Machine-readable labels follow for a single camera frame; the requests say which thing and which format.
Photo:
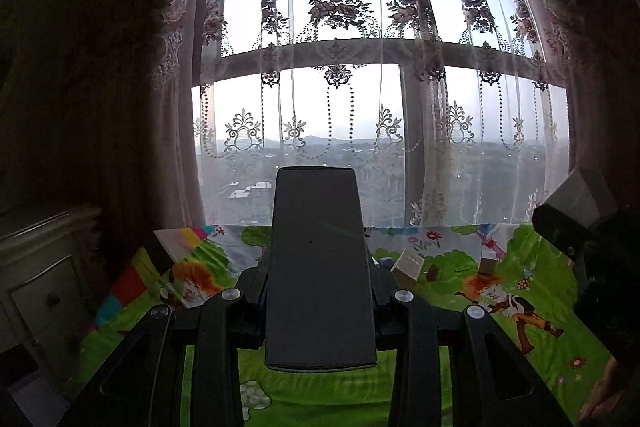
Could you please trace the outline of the white drawer cabinet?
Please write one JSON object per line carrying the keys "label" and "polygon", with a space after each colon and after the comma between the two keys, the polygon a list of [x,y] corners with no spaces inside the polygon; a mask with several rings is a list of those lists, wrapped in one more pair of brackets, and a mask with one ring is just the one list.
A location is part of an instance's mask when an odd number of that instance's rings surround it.
{"label": "white drawer cabinet", "polygon": [[99,215],[80,207],[1,216],[1,350],[25,347],[59,383],[77,371]]}

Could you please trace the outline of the green cartoon printed cloth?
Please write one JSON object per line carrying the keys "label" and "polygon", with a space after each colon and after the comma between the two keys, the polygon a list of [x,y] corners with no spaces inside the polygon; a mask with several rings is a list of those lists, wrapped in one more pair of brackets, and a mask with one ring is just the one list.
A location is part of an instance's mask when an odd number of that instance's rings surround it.
{"label": "green cartoon printed cloth", "polygon": [[[119,275],[80,348],[79,366],[66,389],[77,395],[98,373],[143,314],[157,303],[192,303],[186,285],[202,297],[228,287],[242,265],[254,265],[269,242],[263,225],[206,225],[161,231],[140,248]],[[460,310],[477,303],[495,317],[550,387],[570,419],[608,359],[605,347],[578,321],[570,262],[530,225],[452,228],[370,228],[376,259],[403,251],[424,258],[416,291],[434,305]],[[499,259],[492,277],[477,273],[483,257]],[[425,273],[437,265],[437,280]],[[256,353],[240,356],[242,379],[255,378],[272,399],[250,426],[379,426],[390,402],[394,357],[354,376],[279,376],[259,366]]]}

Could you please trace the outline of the white cube box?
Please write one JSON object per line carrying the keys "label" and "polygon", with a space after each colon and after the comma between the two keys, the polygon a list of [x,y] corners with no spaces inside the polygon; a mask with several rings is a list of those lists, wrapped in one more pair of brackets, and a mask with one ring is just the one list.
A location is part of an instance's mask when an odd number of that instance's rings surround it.
{"label": "white cube box", "polygon": [[574,168],[540,205],[558,210],[585,228],[617,211],[613,195],[599,170]]}

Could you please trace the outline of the pink drape curtain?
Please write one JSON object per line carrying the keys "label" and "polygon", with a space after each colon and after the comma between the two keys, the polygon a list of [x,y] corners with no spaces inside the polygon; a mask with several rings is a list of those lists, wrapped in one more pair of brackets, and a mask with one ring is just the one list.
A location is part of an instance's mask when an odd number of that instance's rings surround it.
{"label": "pink drape curtain", "polygon": [[1,0],[1,209],[195,216],[178,0]]}

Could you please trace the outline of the white barcode medicine box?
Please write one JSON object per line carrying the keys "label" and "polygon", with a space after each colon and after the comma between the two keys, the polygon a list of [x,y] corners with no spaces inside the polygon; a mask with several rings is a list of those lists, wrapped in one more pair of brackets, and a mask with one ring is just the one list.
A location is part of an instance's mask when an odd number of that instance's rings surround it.
{"label": "white barcode medicine box", "polygon": [[282,168],[274,191],[265,365],[329,373],[375,363],[356,174],[348,168]]}

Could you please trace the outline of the long white tilted box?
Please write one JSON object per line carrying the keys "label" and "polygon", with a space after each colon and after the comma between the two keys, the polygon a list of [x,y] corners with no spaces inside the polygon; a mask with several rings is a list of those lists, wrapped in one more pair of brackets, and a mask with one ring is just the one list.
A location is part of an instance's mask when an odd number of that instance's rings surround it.
{"label": "long white tilted box", "polygon": [[416,283],[419,280],[424,265],[424,258],[415,251],[403,251],[394,262],[392,274],[396,280]]}

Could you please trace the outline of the beige cube box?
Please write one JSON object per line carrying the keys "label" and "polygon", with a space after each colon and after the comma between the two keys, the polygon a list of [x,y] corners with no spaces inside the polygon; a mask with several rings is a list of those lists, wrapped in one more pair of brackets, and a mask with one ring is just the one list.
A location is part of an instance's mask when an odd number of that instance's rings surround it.
{"label": "beige cube box", "polygon": [[484,277],[492,277],[496,272],[496,268],[499,262],[499,259],[483,257],[482,259],[480,259],[477,273],[480,275],[484,275]]}

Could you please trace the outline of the maroon binder clip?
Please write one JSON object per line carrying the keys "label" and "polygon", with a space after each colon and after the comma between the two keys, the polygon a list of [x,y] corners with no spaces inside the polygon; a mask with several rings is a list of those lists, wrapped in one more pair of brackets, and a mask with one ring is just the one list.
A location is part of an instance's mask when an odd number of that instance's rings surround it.
{"label": "maroon binder clip", "polygon": [[437,265],[430,265],[425,273],[425,278],[429,282],[434,282],[437,280],[439,273],[439,267]]}

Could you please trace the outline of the white lace sheer curtain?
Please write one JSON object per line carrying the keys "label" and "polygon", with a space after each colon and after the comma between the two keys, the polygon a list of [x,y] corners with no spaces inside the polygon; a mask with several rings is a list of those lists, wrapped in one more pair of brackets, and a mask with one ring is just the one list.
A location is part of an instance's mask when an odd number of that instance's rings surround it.
{"label": "white lace sheer curtain", "polygon": [[208,222],[266,225],[284,167],[356,173],[374,227],[527,222],[567,176],[540,0],[206,0]]}

